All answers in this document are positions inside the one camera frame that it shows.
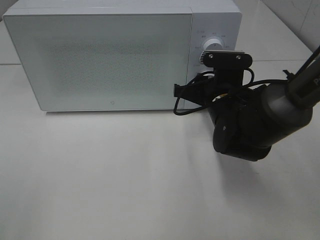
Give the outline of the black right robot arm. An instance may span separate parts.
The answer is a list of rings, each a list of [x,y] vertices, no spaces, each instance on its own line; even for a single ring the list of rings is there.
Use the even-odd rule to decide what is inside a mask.
[[[174,85],[178,100],[207,110],[214,125],[212,144],[223,155],[255,162],[273,144],[307,126],[320,101],[320,52],[315,50],[286,79],[255,80],[244,84],[252,57],[242,51],[205,50],[200,62],[207,71],[186,85]]]

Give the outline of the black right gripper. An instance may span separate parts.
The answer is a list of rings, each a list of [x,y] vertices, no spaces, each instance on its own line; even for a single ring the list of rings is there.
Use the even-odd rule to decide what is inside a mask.
[[[255,73],[250,68],[252,57],[244,51],[204,50],[200,55],[200,63],[214,71],[214,77],[198,73],[194,83],[186,85],[175,84],[173,96],[196,103],[196,110],[208,108],[213,100],[221,95],[243,87],[244,72],[250,73],[249,83],[255,79]]]

